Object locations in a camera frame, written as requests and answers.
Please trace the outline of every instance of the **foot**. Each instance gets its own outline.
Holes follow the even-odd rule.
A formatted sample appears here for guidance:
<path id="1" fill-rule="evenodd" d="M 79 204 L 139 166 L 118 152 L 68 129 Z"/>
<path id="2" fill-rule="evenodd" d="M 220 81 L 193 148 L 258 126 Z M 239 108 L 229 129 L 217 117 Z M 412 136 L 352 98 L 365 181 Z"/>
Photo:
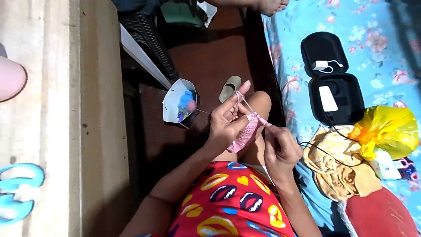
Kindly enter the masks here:
<path id="1" fill-rule="evenodd" d="M 278 11 L 282 11 L 288 3 L 289 0 L 256 0 L 254 9 L 252 9 L 266 16 L 272 16 Z"/>

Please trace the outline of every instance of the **charger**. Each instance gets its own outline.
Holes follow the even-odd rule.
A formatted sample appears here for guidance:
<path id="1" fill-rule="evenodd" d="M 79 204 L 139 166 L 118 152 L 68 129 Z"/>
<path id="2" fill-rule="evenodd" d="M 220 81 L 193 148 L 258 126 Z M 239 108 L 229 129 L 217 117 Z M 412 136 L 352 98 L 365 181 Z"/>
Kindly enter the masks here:
<path id="1" fill-rule="evenodd" d="M 313 70 L 323 70 L 327 68 L 328 66 L 329 65 L 327 61 L 315 61 L 314 63 L 312 63 Z"/>
<path id="2" fill-rule="evenodd" d="M 343 67 L 343 64 L 340 64 L 338 61 L 336 60 L 331 60 L 331 61 L 325 61 L 325 60 L 317 60 L 314 63 L 312 63 L 312 69 L 313 70 L 324 70 L 327 67 L 330 67 L 332 69 L 331 72 L 333 72 L 333 68 L 331 66 L 329 66 L 330 62 L 336 62 L 338 64 L 338 66 Z"/>

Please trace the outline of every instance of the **blue floral bedsheet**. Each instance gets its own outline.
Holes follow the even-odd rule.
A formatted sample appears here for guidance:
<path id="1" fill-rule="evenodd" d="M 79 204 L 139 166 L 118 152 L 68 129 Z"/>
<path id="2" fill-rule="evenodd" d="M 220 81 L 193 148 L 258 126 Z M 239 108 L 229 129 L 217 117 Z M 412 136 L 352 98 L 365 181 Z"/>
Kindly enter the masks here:
<path id="1" fill-rule="evenodd" d="M 408 107 L 421 128 L 421 87 L 416 79 L 421 77 L 421 46 L 413 29 L 414 9 L 416 6 L 401 0 L 291 0 L 285 10 L 270 18 L 262 16 L 287 127 L 300 142 L 309 141 L 320 124 L 310 108 L 310 77 L 300 50 L 301 41 L 317 31 L 339 36 L 349 62 L 348 73 L 358 78 L 366 107 Z M 420 152 L 418 147 L 410 156 L 418 169 Z M 302 163 L 296 168 L 302 195 L 317 224 L 345 231 L 336 224 L 335 203 L 319 191 L 312 171 Z M 420 230 L 420 183 L 384 181 L 383 186 L 404 203 Z"/>

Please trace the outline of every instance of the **fingernail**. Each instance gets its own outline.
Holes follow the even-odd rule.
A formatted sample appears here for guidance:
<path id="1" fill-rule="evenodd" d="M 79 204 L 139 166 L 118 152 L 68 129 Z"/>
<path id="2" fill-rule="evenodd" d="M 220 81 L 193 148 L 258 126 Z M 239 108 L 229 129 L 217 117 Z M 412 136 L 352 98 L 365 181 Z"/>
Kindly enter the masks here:
<path id="1" fill-rule="evenodd" d="M 253 119 L 253 114 L 251 114 L 251 113 L 250 113 L 250 114 L 248 114 L 246 117 L 247 117 L 248 121 L 250 122 L 250 121 L 251 121 L 251 119 Z"/>

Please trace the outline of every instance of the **green slipper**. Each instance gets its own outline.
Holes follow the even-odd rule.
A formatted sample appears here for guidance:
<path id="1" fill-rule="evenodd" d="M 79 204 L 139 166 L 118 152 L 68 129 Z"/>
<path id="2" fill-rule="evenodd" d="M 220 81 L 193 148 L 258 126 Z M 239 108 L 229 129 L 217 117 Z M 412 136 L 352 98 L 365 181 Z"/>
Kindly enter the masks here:
<path id="1" fill-rule="evenodd" d="M 224 87 L 222 88 L 221 94 L 219 95 L 219 101 L 223 103 L 227 100 L 238 88 L 241 86 L 241 78 L 239 76 L 230 77 Z"/>

